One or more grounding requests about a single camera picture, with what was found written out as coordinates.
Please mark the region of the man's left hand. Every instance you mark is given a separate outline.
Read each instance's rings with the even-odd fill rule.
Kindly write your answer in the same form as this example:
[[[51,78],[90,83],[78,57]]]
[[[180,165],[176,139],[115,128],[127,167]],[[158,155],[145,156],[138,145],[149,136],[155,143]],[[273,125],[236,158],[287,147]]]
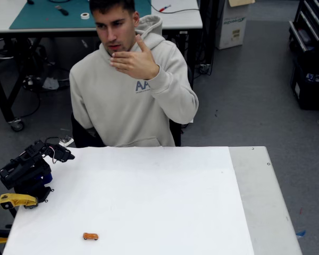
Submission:
[[[141,50],[140,52],[113,53],[110,65],[134,79],[151,80],[158,75],[160,67],[156,64],[151,50],[140,35],[136,35],[136,43]]]

